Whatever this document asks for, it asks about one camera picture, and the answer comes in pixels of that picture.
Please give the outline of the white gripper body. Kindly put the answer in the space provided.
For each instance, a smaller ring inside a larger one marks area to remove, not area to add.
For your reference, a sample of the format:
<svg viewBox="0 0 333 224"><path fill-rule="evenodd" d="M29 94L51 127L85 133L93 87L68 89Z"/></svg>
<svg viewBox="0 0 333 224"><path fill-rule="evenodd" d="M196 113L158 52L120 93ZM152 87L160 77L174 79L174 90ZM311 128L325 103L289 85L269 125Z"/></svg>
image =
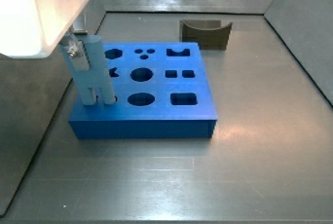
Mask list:
<svg viewBox="0 0 333 224"><path fill-rule="evenodd" d="M88 0L0 0L0 54L52 54Z"/></svg>

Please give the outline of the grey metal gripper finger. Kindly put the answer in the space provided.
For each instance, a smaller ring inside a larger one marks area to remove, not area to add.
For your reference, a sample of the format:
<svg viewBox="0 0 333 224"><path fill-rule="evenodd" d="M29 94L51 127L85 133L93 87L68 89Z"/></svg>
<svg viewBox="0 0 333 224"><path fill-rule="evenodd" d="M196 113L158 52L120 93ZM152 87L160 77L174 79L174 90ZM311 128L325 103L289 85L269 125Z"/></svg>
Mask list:
<svg viewBox="0 0 333 224"><path fill-rule="evenodd" d="M89 61L84 50L83 42L68 31L60 41L60 47L64 52L64 58L68 60L72 69L76 72L89 70Z"/></svg>

